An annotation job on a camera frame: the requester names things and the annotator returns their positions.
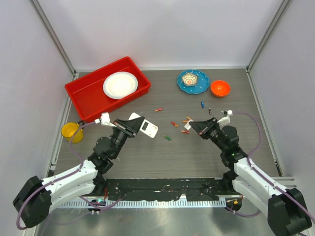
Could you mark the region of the white remote battery cover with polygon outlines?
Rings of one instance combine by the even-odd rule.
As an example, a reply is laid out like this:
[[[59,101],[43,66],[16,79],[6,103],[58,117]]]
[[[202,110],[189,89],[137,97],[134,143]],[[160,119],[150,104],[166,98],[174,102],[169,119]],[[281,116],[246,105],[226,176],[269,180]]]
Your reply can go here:
[[[190,129],[191,129],[191,124],[190,124],[191,122],[193,122],[192,119],[187,120],[187,123],[184,125],[184,128],[185,128],[186,130],[190,130]]]

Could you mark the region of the white remote control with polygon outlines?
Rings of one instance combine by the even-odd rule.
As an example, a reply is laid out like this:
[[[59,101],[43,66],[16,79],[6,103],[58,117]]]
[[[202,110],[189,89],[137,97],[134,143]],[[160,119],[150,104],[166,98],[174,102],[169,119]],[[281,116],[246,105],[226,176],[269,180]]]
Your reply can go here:
[[[158,132],[158,127],[151,123],[150,121],[144,119],[139,131],[141,131],[150,138],[154,138]]]

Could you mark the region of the green battery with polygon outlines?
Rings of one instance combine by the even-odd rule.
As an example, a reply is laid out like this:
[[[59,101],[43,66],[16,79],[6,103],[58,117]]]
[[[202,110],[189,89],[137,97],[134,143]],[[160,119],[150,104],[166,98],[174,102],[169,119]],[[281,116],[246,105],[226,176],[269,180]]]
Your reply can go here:
[[[164,138],[166,138],[167,140],[171,141],[171,138],[167,135],[164,135]]]

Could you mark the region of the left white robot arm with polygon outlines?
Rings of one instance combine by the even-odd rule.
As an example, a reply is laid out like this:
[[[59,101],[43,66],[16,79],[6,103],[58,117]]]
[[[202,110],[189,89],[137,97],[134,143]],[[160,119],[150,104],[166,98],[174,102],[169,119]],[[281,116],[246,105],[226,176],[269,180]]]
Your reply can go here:
[[[40,224],[55,208],[73,198],[90,193],[100,196],[105,189],[103,174],[113,166],[112,161],[118,157],[126,140],[135,137],[146,120],[143,116],[138,116],[110,122],[108,113],[103,113],[100,118],[79,128],[98,123],[112,127],[113,133],[110,137],[97,140],[88,159],[79,157],[79,165],[56,176],[44,179],[33,176],[25,182],[13,200],[13,206],[18,212],[18,230],[26,230]]]

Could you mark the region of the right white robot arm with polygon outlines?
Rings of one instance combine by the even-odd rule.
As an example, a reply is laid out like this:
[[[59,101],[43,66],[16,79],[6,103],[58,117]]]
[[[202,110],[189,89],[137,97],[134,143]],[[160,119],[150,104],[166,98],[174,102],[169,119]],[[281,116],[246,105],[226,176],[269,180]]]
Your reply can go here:
[[[312,227],[315,219],[307,210],[303,194],[278,183],[257,167],[239,146],[235,127],[216,118],[190,121],[189,125],[221,150],[221,160],[229,168],[223,175],[224,192],[245,196],[266,216],[275,235],[293,236]]]

